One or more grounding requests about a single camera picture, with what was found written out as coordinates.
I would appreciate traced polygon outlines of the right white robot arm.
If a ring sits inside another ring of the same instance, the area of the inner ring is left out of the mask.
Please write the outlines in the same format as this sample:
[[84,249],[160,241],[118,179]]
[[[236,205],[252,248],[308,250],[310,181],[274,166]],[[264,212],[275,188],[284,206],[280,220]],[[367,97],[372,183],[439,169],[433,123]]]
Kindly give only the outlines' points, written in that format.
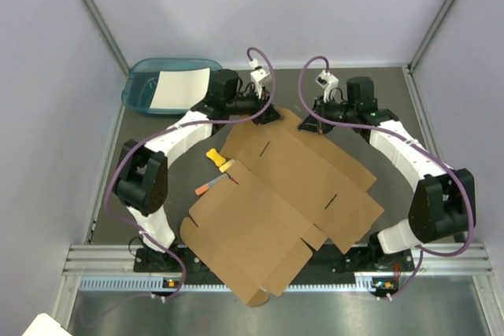
[[352,128],[392,163],[413,190],[407,217],[370,236],[367,257],[374,268],[388,268],[395,262],[396,253],[473,233],[475,180],[468,169],[454,170],[440,161],[410,135],[391,110],[381,109],[369,77],[347,80],[347,96],[340,101],[335,99],[339,81],[329,71],[322,71],[316,82],[324,92],[315,99],[299,129],[325,135],[336,125]]

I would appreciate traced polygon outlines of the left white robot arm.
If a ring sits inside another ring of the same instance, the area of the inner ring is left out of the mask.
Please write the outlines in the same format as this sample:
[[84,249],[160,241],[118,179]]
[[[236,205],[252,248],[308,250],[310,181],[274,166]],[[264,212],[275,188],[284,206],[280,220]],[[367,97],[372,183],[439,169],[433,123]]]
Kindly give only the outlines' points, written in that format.
[[250,80],[242,90],[243,81],[237,72],[207,71],[202,89],[179,121],[146,141],[130,140],[123,145],[107,194],[115,195],[133,216],[142,242],[138,255],[146,263],[167,271],[179,259],[173,245],[176,236],[164,209],[170,165],[231,123],[232,116],[243,116],[255,124],[280,120],[272,104],[272,92],[266,88],[275,82],[275,76],[254,65]]

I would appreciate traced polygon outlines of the brown cardboard box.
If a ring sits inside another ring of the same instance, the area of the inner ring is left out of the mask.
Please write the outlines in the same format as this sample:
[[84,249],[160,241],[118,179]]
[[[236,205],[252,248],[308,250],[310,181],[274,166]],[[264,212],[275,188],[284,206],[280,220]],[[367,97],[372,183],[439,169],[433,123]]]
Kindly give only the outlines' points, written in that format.
[[348,251],[383,213],[375,176],[284,110],[266,125],[236,124],[232,159],[180,226],[183,243],[250,307],[280,296],[326,241]]

